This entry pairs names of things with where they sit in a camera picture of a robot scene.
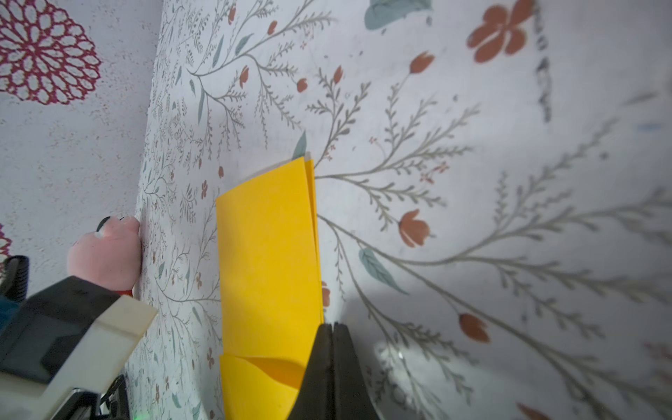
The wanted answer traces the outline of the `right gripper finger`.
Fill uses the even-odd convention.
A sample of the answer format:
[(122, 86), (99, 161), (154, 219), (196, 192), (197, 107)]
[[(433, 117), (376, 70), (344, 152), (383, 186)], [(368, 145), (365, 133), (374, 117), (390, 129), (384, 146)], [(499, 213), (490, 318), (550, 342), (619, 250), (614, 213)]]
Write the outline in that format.
[(323, 324), (289, 420), (378, 420), (348, 327)]

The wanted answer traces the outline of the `yellow square paper sheet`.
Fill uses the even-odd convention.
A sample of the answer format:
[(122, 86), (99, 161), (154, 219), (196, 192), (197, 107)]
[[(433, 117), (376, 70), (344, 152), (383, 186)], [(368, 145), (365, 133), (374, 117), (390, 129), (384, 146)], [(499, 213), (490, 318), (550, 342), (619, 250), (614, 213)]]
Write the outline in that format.
[(216, 201), (228, 419), (285, 419), (324, 321), (313, 169), (292, 162)]

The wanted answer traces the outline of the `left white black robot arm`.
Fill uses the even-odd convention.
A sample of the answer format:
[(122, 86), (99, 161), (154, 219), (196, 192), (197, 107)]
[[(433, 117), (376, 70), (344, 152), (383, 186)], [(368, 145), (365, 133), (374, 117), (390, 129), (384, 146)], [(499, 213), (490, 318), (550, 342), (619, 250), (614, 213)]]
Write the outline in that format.
[(29, 267), (1, 271), (1, 417), (131, 418), (123, 368), (157, 310), (76, 276), (29, 296)]

